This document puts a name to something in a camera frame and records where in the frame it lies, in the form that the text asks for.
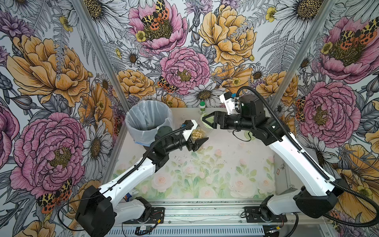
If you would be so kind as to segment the green-lid peanut jar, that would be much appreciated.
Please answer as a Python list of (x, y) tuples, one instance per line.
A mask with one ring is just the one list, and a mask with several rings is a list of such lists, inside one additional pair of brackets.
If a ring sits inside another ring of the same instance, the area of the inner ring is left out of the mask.
[(205, 131), (205, 129), (203, 128), (196, 128), (195, 130), (192, 131), (191, 133), (191, 139), (193, 141), (196, 141), (196, 140), (199, 140), (199, 139), (203, 139), (203, 138), (206, 138), (207, 137), (207, 132)]

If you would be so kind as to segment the black trash bin with liner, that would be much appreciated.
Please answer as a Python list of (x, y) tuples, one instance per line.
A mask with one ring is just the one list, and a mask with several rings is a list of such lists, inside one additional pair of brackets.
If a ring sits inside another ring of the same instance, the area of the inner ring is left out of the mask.
[(164, 103), (143, 100), (126, 114), (125, 124), (134, 142), (149, 147), (162, 126), (175, 126), (171, 109)]

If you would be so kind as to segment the light green jar lid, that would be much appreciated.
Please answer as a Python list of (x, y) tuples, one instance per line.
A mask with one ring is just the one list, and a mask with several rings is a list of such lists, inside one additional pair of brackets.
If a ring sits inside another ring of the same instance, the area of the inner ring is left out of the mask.
[(244, 132), (244, 137), (246, 138), (247, 141), (251, 141), (253, 139), (253, 135), (249, 131)]

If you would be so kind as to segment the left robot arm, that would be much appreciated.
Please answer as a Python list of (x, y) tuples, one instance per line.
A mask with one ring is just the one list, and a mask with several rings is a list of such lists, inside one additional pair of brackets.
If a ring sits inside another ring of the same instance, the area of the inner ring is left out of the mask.
[(114, 180), (96, 188), (85, 189), (75, 220), (91, 237), (104, 237), (112, 227), (131, 219), (148, 218), (148, 203), (141, 198), (121, 204), (124, 197), (146, 178), (159, 171), (169, 160), (169, 153), (187, 148), (197, 151), (208, 139), (193, 140), (197, 122), (186, 120), (178, 129), (162, 126), (142, 158)]

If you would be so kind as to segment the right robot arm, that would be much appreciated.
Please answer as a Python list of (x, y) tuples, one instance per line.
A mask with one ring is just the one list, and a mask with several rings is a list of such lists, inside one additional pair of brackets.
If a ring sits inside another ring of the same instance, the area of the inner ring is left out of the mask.
[(244, 130), (276, 152), (301, 180), (299, 191), (270, 195), (260, 205), (261, 217), (301, 212), (319, 218), (331, 211), (342, 191), (332, 182), (335, 178), (315, 162), (300, 146), (288, 128), (275, 118), (265, 115), (264, 104), (257, 96), (248, 94), (236, 99), (227, 92), (220, 97), (226, 111), (204, 115), (202, 121), (216, 129)]

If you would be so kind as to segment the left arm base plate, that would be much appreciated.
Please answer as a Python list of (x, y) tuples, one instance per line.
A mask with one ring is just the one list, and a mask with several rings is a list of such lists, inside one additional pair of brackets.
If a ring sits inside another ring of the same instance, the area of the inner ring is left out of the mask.
[(162, 224), (164, 222), (165, 208), (152, 207), (145, 211), (139, 219), (132, 219), (123, 222), (124, 224)]

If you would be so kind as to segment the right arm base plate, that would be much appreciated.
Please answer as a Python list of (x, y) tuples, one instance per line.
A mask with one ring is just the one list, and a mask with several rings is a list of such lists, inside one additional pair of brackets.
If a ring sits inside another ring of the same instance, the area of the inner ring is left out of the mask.
[(287, 217), (285, 214), (274, 215), (268, 209), (261, 209), (259, 206), (246, 206), (240, 215), (248, 223), (285, 223)]

